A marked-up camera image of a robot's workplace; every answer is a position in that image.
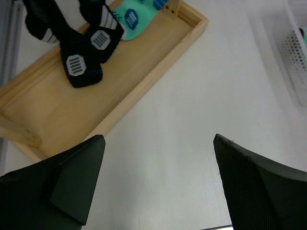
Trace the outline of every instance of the plastic basket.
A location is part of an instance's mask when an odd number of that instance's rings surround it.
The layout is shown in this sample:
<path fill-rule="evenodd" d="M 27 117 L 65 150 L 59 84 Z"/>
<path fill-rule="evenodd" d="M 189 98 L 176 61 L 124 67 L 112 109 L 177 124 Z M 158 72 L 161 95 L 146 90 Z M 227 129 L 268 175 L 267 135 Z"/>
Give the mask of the plastic basket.
<path fill-rule="evenodd" d="M 307 107 L 307 49 L 299 31 L 307 26 L 307 0 L 285 0 L 284 4 L 273 35 L 300 103 Z"/>

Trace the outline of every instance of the mesh surface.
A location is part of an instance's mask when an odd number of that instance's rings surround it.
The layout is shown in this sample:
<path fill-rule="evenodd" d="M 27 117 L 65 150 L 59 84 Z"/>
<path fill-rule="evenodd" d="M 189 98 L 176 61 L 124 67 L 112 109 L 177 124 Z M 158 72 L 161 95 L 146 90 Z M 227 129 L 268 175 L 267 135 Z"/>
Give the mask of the mesh surface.
<path fill-rule="evenodd" d="M 307 11 L 305 11 L 303 20 L 306 21 Z M 276 25 L 273 27 L 273 35 L 277 46 L 280 50 L 285 66 L 287 67 L 289 76 L 291 77 L 295 91 L 300 103 L 307 107 L 307 60 L 302 50 L 304 43 L 300 43 L 298 36 L 302 39 L 301 34 L 294 31 L 294 26 L 289 18 L 286 10 L 278 18 Z"/>
<path fill-rule="evenodd" d="M 220 138 L 214 140 L 234 230 L 280 230 L 281 225 L 256 166 L 230 143 Z"/>

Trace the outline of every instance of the wooden tray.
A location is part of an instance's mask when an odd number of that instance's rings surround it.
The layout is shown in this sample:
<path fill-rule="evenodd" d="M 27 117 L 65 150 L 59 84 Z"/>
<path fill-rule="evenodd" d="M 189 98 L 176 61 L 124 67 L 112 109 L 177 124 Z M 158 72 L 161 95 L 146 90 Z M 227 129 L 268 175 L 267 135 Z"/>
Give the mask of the wooden tray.
<path fill-rule="evenodd" d="M 56 46 L 1 87 L 0 136 L 37 162 L 106 135 L 206 28 L 209 20 L 185 2 L 168 4 L 136 39 L 120 42 L 96 85 L 73 88 Z"/>

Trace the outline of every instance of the teal sock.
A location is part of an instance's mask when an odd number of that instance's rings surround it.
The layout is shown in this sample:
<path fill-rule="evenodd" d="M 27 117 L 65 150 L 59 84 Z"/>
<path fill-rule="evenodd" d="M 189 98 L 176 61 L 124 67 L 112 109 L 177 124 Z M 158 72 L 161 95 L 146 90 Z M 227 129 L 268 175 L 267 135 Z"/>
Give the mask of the teal sock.
<path fill-rule="evenodd" d="M 168 0 L 124 0 L 113 12 L 124 29 L 122 40 L 138 36 Z"/>
<path fill-rule="evenodd" d="M 304 42 L 305 42 L 305 46 L 307 48 L 307 26 L 306 27 L 303 27 L 303 28 L 300 28 L 299 29 L 302 36 L 303 36 L 303 39 L 304 39 Z"/>

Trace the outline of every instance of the white table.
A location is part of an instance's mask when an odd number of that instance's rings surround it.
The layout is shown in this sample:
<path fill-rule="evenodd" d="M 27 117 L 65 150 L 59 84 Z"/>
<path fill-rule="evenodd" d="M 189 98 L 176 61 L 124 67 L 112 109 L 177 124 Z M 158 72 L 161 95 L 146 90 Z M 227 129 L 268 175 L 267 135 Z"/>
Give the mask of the white table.
<path fill-rule="evenodd" d="M 270 33 L 282 1 L 187 2 L 211 20 L 208 28 L 106 136 L 83 229 L 231 224 L 213 153 L 216 133 L 307 171 L 307 111 L 277 65 L 282 61 Z M 5 171 L 28 164 L 9 144 Z"/>

